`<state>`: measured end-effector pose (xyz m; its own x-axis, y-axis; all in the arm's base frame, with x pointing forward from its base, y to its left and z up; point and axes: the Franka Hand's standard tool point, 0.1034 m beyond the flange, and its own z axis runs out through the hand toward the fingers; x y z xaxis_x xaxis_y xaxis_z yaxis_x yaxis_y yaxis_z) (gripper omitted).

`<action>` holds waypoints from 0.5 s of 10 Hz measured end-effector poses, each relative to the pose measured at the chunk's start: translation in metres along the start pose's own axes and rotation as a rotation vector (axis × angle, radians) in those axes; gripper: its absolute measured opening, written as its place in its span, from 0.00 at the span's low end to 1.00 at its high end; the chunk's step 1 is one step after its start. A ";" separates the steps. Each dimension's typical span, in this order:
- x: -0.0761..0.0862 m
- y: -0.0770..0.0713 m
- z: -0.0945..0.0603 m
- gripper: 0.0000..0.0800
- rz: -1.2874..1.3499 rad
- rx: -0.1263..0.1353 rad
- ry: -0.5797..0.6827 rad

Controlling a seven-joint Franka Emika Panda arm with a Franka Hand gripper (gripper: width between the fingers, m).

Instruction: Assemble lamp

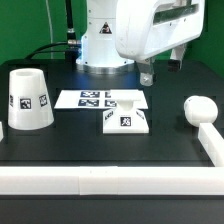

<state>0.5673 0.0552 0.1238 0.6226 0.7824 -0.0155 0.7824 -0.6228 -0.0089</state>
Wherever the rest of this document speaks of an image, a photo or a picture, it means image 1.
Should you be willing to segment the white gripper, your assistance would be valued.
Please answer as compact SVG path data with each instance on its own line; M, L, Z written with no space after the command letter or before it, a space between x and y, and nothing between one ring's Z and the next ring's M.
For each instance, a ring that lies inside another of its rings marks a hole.
M118 54L136 62L170 50L169 71L179 71L185 43L203 29L205 0L118 0L115 44ZM138 64L140 83L152 86L151 60Z

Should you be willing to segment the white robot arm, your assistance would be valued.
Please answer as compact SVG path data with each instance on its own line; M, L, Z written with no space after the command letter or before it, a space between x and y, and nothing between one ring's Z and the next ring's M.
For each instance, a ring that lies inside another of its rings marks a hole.
M87 30L77 68L95 74L138 70L155 79L155 57L170 51L168 69L181 69L187 43L201 35L205 0L86 0Z

